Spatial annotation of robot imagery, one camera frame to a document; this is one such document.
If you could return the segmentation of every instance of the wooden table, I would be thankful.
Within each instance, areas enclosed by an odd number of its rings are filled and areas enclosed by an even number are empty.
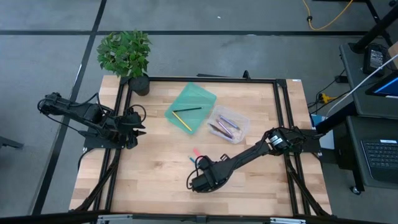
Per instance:
[[[206,125],[197,133],[183,132],[164,116],[165,111],[182,91],[186,82],[151,82],[147,96],[133,94],[131,104],[147,110],[143,125],[147,134],[138,137],[138,146],[123,149],[112,201],[113,212],[292,216],[287,174],[283,157],[260,157],[234,172],[228,183],[210,194],[198,194],[185,186],[194,169],[188,156],[193,148],[212,160],[227,153],[230,157],[259,141],[265,131],[278,127],[273,87],[263,83],[196,83],[217,96],[215,105],[222,105],[251,120],[245,139],[230,144],[211,134]],[[99,92],[101,103],[110,108],[118,92],[119,79],[104,76]],[[294,123],[310,129],[307,102],[300,80],[287,80]],[[124,87],[123,99],[127,93]],[[104,150],[87,154],[80,166],[70,208],[79,206],[97,184]],[[305,183],[318,203],[331,212],[320,163],[311,154],[301,155]],[[104,207],[107,186],[100,208]],[[299,211],[303,213],[300,191],[296,186]]]

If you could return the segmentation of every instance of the gray floor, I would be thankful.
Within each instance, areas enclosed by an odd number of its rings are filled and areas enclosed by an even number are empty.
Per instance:
[[[338,14],[345,2],[307,0],[319,27]],[[388,1],[373,1],[383,16]],[[91,30],[100,0],[0,0],[0,30]],[[108,1],[100,30],[310,30],[301,1]],[[368,30],[374,21],[363,3],[354,3],[329,30]],[[398,40],[398,23],[389,28]],[[97,36],[81,84],[78,101],[97,92],[102,76],[96,62]],[[307,101],[343,70],[338,46],[358,37],[273,37],[227,35],[152,35],[149,75],[195,76],[197,73],[240,77],[299,78]],[[40,115],[36,103],[48,93],[68,97],[86,48],[88,36],[0,36],[0,135],[25,143],[23,150],[0,150],[0,217],[26,215],[45,169],[58,124]],[[326,92],[348,90],[334,84]],[[83,129],[76,123],[72,126]],[[68,131],[44,213],[68,210],[83,138]],[[366,188],[353,195],[349,172],[323,167],[333,214],[344,218],[395,223],[398,191]]]

